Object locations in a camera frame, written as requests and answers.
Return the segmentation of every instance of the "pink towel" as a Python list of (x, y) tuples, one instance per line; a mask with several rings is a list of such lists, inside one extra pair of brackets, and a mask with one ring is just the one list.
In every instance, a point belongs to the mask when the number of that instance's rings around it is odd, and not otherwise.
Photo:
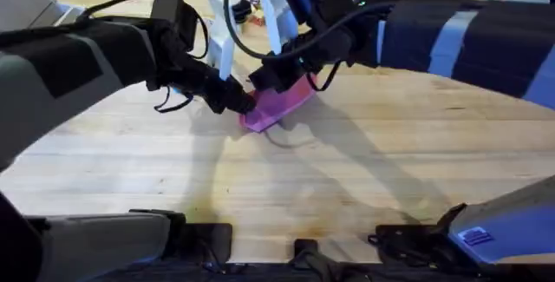
[(307, 102), (316, 91), (312, 89), (306, 77), (299, 81), (288, 91), (278, 94), (273, 89), (253, 93), (257, 100), (257, 107), (247, 115), (239, 117), (242, 127), (261, 133), (286, 115)]

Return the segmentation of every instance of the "black cable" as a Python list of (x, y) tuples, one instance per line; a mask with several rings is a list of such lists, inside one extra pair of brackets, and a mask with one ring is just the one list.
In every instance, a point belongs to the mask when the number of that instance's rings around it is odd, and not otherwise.
[(333, 78), (336, 76), (339, 66), (341, 66), (341, 61), (338, 61), (333, 65), (333, 69), (331, 69), (330, 75), (328, 75), (328, 79), (326, 79), (326, 82), (323, 84), (321, 88), (319, 88), (316, 85), (316, 83), (312, 80), (312, 74), (309, 72), (306, 72), (306, 79), (309, 81), (309, 85), (316, 92), (322, 92), (327, 90), (330, 87), (331, 83), (333, 82)]
[[(92, 6), (90, 8), (87, 8), (85, 11), (83, 11), (83, 13), (77, 17), (77, 22), (83, 22), (86, 21), (90, 18), (91, 15), (93, 15), (95, 12), (98, 12), (100, 10), (105, 10), (111, 6), (114, 6), (118, 3), (122, 3), (122, 2), (126, 2), (128, 0), (111, 0), (108, 1), (106, 3), (101, 3), (95, 6)], [(204, 21), (204, 19), (202, 19), (202, 17), (199, 15), (199, 13), (195, 10), (195, 14), (197, 15), (197, 19), (199, 19), (200, 21), (200, 25), (202, 26), (202, 31), (204, 33), (204, 37), (205, 37), (205, 52), (201, 55), (201, 56), (191, 56), (194, 59), (200, 60), (203, 59), (207, 54), (208, 54), (208, 27), (206, 26), (206, 23)]]
[(167, 88), (166, 99), (164, 100), (164, 102), (162, 104), (156, 105), (154, 107), (154, 110), (156, 112), (160, 113), (160, 114), (175, 112), (175, 111), (180, 110), (180, 109), (184, 108), (185, 106), (191, 104), (191, 102), (193, 101), (193, 96), (192, 95), (184, 95), (184, 96), (186, 96), (187, 99), (183, 103), (181, 103), (180, 105), (174, 106), (172, 108), (163, 108), (167, 104), (167, 102), (169, 101), (170, 93), (171, 93), (170, 87), (166, 86), (166, 88)]
[(205, 35), (205, 53), (202, 54), (202, 56), (191, 56), (193, 59), (195, 60), (201, 60), (203, 58), (205, 58), (205, 56), (208, 54), (208, 27), (206, 26), (205, 20), (199, 15), (199, 13), (197, 12), (197, 10), (194, 11), (195, 14), (197, 15), (197, 18), (200, 21), (200, 25), (202, 26), (202, 32)]
[(128, 0), (111, 0), (111, 1), (108, 1), (108, 2), (105, 2), (105, 3), (101, 3), (101, 4), (98, 4), (98, 5), (92, 6), (90, 8), (87, 8), (86, 10), (84, 10), (82, 12), (82, 14), (79, 17), (77, 17), (77, 22), (85, 21), (85, 20), (89, 19), (91, 15), (93, 15), (94, 13), (96, 13), (100, 10), (107, 9), (111, 6), (114, 6), (114, 5), (118, 4), (118, 3), (122, 3), (122, 2), (126, 2), (126, 1), (128, 1)]
[(311, 41), (307, 42), (305, 45), (297, 48), (291, 52), (283, 53), (278, 56), (267, 56), (258, 52), (255, 52), (248, 47), (246, 47), (241, 40), (238, 38), (235, 29), (232, 26), (232, 19), (229, 12), (229, 0), (224, 0), (224, 16), (225, 16), (225, 24), (227, 25), (227, 29), (230, 32), (230, 35), (235, 42), (247, 55), (265, 61), (283, 61), (285, 59), (290, 59), (293, 57), (297, 57), (305, 52), (307, 49), (312, 48), (315, 44), (319, 43), (322, 39), (324, 39), (327, 35), (329, 35), (332, 31), (342, 27), (344, 24), (350, 22), (352, 19), (359, 17), (363, 14), (370, 14), (370, 13), (377, 13), (381, 11), (390, 10), (393, 6), (395, 6), (395, 2), (386, 2), (386, 3), (376, 3), (367, 5), (362, 7), (359, 10), (349, 13), (347, 16), (344, 16), (340, 19), (337, 23), (333, 24), (327, 30), (322, 33), (317, 34)]

